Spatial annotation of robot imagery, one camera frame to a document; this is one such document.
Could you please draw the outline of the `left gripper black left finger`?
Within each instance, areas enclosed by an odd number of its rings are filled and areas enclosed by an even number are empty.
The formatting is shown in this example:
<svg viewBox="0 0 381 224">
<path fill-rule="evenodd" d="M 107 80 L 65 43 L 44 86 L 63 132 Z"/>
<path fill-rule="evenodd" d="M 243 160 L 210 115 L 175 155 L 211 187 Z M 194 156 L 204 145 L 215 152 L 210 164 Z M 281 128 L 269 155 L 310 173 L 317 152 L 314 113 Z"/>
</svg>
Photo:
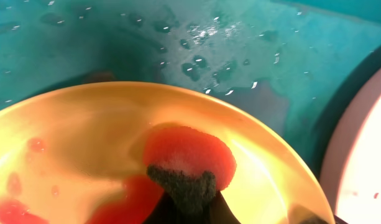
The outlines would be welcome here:
<svg viewBox="0 0 381 224">
<path fill-rule="evenodd" d="M 182 215 L 169 194 L 163 193 L 152 213 L 142 224 L 181 224 Z"/>
</svg>

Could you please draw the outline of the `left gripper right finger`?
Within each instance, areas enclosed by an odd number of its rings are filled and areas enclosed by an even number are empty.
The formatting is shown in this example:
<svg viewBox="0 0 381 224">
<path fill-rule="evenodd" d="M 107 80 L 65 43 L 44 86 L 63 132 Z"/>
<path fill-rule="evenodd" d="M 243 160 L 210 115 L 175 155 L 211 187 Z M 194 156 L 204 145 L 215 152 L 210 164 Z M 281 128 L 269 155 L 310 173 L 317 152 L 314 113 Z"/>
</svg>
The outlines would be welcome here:
<svg viewBox="0 0 381 224">
<path fill-rule="evenodd" d="M 212 201 L 206 207 L 207 224 L 240 224 L 231 212 L 221 192 L 216 192 Z"/>
</svg>

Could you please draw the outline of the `green and orange sponge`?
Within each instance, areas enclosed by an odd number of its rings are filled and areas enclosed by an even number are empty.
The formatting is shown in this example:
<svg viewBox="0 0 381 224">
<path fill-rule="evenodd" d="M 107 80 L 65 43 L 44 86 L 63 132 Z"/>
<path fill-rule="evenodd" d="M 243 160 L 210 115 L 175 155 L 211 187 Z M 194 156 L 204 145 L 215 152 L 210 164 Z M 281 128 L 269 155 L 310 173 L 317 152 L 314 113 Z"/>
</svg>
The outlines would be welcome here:
<svg viewBox="0 0 381 224">
<path fill-rule="evenodd" d="M 198 215 L 229 186 L 237 162 L 219 138 L 187 126 L 152 131 L 144 146 L 147 176 L 186 215 Z"/>
</svg>

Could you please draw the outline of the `yellow green plate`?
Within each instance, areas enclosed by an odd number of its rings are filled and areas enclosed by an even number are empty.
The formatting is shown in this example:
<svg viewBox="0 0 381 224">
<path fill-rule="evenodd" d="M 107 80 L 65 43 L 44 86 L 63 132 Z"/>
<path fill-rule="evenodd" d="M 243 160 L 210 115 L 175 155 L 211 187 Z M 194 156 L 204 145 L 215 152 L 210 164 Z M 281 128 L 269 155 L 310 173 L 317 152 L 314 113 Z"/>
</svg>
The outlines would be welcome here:
<svg viewBox="0 0 381 224">
<path fill-rule="evenodd" d="M 223 191 L 241 223 L 332 223 L 313 173 L 274 131 L 211 96 L 179 87 L 105 82 L 51 91 L 0 111 L 0 199 L 49 223 L 84 223 L 142 175 L 149 132 L 184 125 L 224 141 L 237 162 Z"/>
</svg>

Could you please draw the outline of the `white plate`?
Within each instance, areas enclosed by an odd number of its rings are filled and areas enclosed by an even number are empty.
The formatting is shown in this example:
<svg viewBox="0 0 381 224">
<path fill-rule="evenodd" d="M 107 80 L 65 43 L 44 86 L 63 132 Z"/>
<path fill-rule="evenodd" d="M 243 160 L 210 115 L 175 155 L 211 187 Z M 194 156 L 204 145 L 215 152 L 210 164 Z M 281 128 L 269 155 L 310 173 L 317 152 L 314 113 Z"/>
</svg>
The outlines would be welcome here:
<svg viewBox="0 0 381 224">
<path fill-rule="evenodd" d="M 381 69 L 339 120 L 319 182 L 337 217 L 347 223 L 381 224 Z"/>
</svg>

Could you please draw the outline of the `teal serving tray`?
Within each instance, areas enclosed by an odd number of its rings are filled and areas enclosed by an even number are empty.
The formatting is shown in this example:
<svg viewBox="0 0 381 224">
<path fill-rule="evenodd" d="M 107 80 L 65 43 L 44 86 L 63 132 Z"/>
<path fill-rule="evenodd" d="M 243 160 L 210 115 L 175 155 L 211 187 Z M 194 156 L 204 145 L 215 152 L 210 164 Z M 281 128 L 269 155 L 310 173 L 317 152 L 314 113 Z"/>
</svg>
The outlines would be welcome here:
<svg viewBox="0 0 381 224">
<path fill-rule="evenodd" d="M 0 0 L 0 110 L 84 83 L 180 86 L 261 120 L 314 174 L 380 67 L 378 0 Z"/>
</svg>

